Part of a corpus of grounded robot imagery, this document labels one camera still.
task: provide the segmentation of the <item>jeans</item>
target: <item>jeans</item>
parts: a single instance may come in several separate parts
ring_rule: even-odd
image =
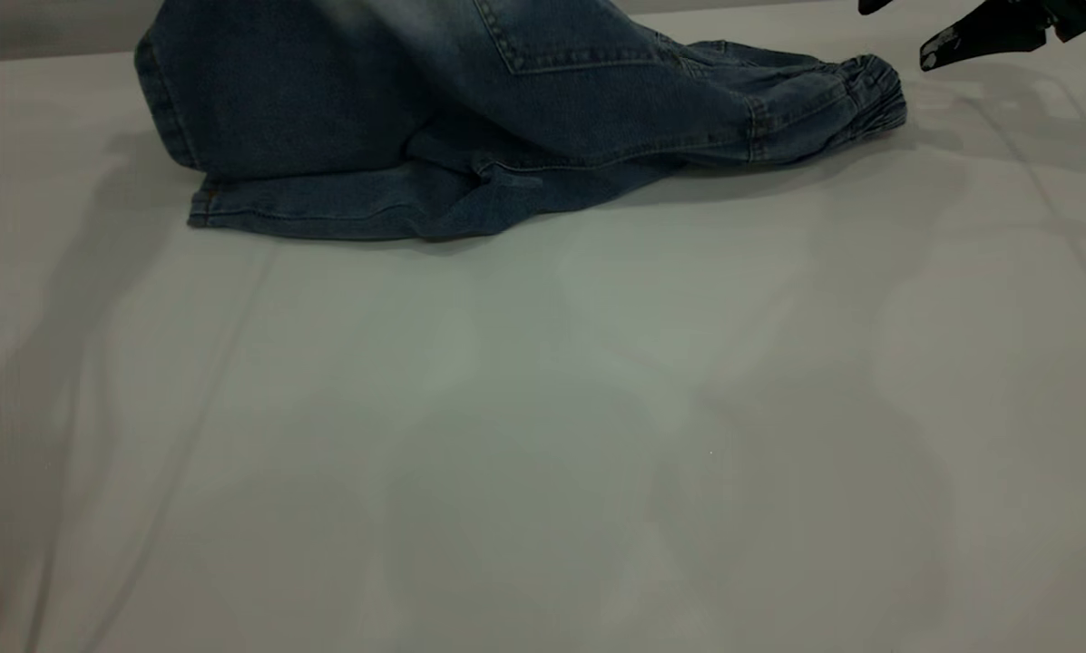
[[[609,0],[165,0],[135,63],[190,224],[454,239],[685,165],[786,165],[905,123],[874,55],[683,46]]]

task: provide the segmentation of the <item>gray wall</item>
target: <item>gray wall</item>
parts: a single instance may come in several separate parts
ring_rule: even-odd
[[[0,59],[130,50],[152,21],[160,1],[0,0]],[[627,12],[640,14],[733,8],[780,0],[616,1]]]

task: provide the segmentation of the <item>seam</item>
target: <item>seam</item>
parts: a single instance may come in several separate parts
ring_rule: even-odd
[[[609,67],[617,65],[654,65],[659,62],[654,52],[645,52],[633,48],[614,48],[611,50],[597,50],[595,48],[568,48],[554,52],[531,52],[515,45],[510,35],[498,20],[498,14],[488,0],[472,0],[473,8],[482,18],[485,30],[493,45],[498,50],[502,63],[513,75],[531,74],[554,74],[554,72],[590,70]],[[590,61],[593,54],[598,54],[596,61]],[[588,61],[571,62],[569,59],[584,58]],[[568,59],[567,63],[556,63],[560,59]]]
[[[148,49],[152,53],[152,66],[156,70],[156,76],[160,78],[160,86],[164,87],[164,92],[168,95],[168,104],[173,108],[173,116],[176,118],[176,129],[180,133],[184,138],[184,146],[187,148],[187,153],[191,156],[191,165],[197,168],[202,167],[200,164],[200,158],[195,151],[195,145],[191,143],[191,136],[184,128],[184,121],[180,118],[179,104],[176,102],[176,96],[173,92],[173,88],[168,86],[168,76],[164,74],[164,66],[160,63],[160,55],[156,54],[156,42],[152,40],[152,29],[149,29],[144,34],[146,40],[148,40]]]
[[[392,206],[383,208],[381,211],[372,212],[366,217],[344,217],[343,215],[285,215],[277,214],[277,212],[255,210],[255,208],[247,208],[247,210],[230,210],[230,211],[206,211],[198,212],[193,211],[191,215],[200,217],[224,217],[228,215],[256,215],[257,217],[263,217],[266,219],[278,219],[278,221],[300,221],[300,219],[311,219],[319,221],[320,223],[365,223],[366,221],[379,218],[381,215],[387,214],[387,212],[397,211],[397,210],[412,210],[417,212],[418,215],[427,217],[426,212],[419,210],[419,208],[414,206],[414,204],[394,204]]]

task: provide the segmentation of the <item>jeans pocket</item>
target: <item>jeans pocket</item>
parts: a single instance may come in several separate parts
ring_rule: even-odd
[[[658,63],[659,50],[609,0],[473,0],[512,74]]]

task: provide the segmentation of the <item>blue denim jeans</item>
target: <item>blue denim jeans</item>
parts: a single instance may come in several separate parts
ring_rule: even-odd
[[[682,46],[609,0],[165,0],[135,55],[190,224],[452,239],[689,164],[793,164],[905,123],[896,72]]]

